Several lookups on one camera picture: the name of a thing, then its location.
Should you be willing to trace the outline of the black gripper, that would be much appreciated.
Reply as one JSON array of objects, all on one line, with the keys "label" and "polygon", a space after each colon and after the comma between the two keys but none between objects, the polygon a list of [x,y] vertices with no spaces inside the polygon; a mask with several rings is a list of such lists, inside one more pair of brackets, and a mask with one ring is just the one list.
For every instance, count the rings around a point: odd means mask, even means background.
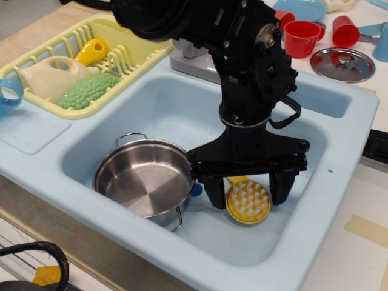
[{"label": "black gripper", "polygon": [[295,176],[307,169],[309,149],[307,140],[277,135],[265,126],[255,129],[228,126],[214,141],[189,150],[187,159],[192,178],[203,182],[215,208],[226,207],[222,177],[265,173],[270,178],[272,204],[278,206],[287,200]]}]

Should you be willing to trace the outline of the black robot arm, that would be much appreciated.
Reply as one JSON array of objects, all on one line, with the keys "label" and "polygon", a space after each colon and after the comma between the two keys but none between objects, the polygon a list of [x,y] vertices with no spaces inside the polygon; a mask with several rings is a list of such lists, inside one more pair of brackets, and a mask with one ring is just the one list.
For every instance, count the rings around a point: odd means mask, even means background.
[{"label": "black robot arm", "polygon": [[276,135],[301,114],[289,95],[297,71],[281,47],[280,22],[262,1],[84,1],[111,11],[121,26],[154,42],[185,40],[206,49],[221,81],[219,116],[226,129],[187,154],[192,178],[212,205],[226,206],[223,179],[268,174],[274,205],[286,201],[296,175],[307,168],[310,144]]}]

